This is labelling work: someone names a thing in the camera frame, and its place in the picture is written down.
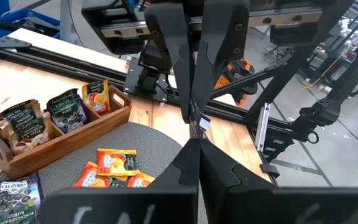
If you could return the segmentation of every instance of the bolt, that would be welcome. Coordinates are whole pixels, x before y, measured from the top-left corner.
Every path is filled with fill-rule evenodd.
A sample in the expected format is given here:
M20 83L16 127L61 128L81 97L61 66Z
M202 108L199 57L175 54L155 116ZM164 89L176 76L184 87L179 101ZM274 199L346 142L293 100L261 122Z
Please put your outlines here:
M263 24L270 24L272 22L272 18L265 18L262 23Z
M301 16L301 15L297 15L297 16L295 16L294 18L292 18L292 21L293 21L293 22L300 22L300 21L302 21L302 16Z
M236 31L242 30L242 24L236 24L236 26L234 27L234 29L235 29Z

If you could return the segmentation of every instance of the gray fabric mat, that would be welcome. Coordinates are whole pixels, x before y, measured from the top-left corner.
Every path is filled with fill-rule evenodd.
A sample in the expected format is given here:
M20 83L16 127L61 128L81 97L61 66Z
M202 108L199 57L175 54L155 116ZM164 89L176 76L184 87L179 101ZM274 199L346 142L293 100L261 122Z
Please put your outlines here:
M96 150L99 147L136 149L139 169L153 177L158 177L181 149L176 141L160 131L140 124L127 123L40 169L39 176L44 196L55 190L72 186L88 161L97 162ZM6 176L1 173L0 180L5 179ZM201 192L198 205L198 223L207 223Z

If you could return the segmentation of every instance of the wooden tray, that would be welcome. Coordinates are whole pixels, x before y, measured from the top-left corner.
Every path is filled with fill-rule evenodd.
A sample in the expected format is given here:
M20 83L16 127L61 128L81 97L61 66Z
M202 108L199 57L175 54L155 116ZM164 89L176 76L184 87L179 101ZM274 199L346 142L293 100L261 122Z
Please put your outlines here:
M85 144L128 122L131 100L115 86L109 86L111 110L98 115L85 105L89 123L70 133L63 133L53 124L53 139L15 156L0 138L0 169L11 179L29 175Z

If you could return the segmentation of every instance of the snack packet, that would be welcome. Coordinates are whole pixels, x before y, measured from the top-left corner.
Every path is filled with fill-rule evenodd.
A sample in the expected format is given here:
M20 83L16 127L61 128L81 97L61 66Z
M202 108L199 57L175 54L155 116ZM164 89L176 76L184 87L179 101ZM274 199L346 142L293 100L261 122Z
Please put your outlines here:
M3 125L2 132L4 136L9 136L9 145L15 155L53 138L52 123L48 112L39 118L33 118L31 113L23 112L22 116L11 118L6 123L8 125Z
M136 150L98 149L98 175L136 175Z
M97 114L103 114L110 110L109 82L107 80L97 81L82 87L82 97Z
M135 176L129 177L128 187L148 187L153 181L154 177L151 177L142 172L137 172Z
M127 187L130 176L109 176L110 187Z
M31 108L34 109L35 111L41 111L40 104L38 103L37 100L27 100L25 102L18 103L14 106L11 106L10 108L1 112L0 113L0 121L2 121L6 115L11 114L12 112L22 111L22 110L31 109Z
M35 224L43 199L38 174L12 182L0 181L0 223Z
M88 162L81 177L74 183L73 187L109 187L110 178L96 175L98 165Z
M88 122L81 97L72 89L48 101L47 110L52 121L64 132L84 126Z

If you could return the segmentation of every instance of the wooden table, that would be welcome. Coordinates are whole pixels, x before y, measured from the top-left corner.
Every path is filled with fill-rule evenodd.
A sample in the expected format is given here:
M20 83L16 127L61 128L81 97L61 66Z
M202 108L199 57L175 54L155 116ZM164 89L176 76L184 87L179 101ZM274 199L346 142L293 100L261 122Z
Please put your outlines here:
M61 40L52 39L25 29L17 30L10 36L30 42L37 47L127 72L128 64L125 60ZM80 89L84 84L86 83L82 81L0 60L0 112L16 103L33 98L39 101L41 107L45 108L47 101L52 97L71 88ZM183 122L179 108L161 105L142 98L131 98L132 111L129 121L159 130L182 146L187 142L189 127ZM235 105L231 95L224 95L217 100ZM207 135L211 142L233 159L265 180L270 181L268 175L260 170L259 165L262 161L245 126L211 118L211 128L207 131Z

